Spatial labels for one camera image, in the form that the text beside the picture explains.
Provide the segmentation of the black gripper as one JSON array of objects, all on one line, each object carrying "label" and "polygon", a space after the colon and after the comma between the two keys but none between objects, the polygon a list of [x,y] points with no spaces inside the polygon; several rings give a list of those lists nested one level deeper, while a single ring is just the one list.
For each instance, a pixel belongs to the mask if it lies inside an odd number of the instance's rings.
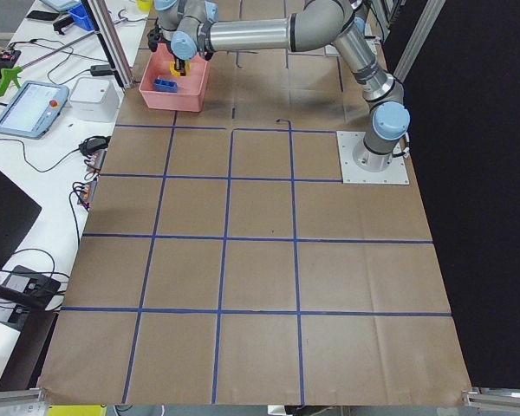
[{"label": "black gripper", "polygon": [[190,62],[188,60],[175,57],[173,70],[176,72],[188,72],[190,70]]}]

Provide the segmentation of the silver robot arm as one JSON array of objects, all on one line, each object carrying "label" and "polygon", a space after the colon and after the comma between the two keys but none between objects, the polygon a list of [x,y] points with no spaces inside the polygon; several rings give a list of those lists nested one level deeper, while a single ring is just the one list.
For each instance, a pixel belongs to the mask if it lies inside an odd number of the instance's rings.
[{"label": "silver robot arm", "polygon": [[286,49],[309,52],[328,45],[348,65],[369,106],[370,124],[354,147],[355,164],[367,172],[383,172],[398,154],[411,116],[404,88],[370,49],[360,18],[360,1],[315,0],[284,18],[222,21],[210,1],[156,1],[156,22],[147,34],[148,48],[166,45],[178,74],[195,56],[208,61],[221,51]]}]

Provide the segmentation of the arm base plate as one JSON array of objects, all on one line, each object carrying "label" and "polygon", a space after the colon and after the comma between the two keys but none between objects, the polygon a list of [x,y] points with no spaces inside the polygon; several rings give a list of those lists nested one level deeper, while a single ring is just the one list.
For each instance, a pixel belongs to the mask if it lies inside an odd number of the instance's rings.
[{"label": "arm base plate", "polygon": [[341,180],[345,185],[410,185],[403,156],[371,153],[364,132],[337,131]]}]

